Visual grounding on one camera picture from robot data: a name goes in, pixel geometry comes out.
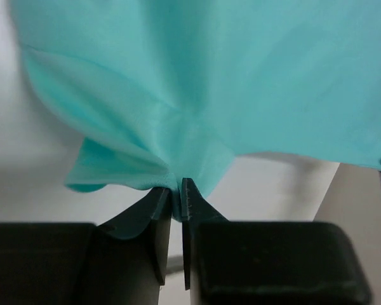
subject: turquoise cloth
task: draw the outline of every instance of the turquoise cloth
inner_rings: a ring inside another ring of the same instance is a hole
[[[38,97],[86,140],[67,184],[207,195],[235,155],[381,169],[381,0],[12,0]]]

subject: folded fabric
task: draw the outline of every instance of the folded fabric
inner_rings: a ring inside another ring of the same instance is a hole
[[[381,1],[12,0],[43,103],[86,140],[66,183],[207,195],[237,154],[380,167]]]

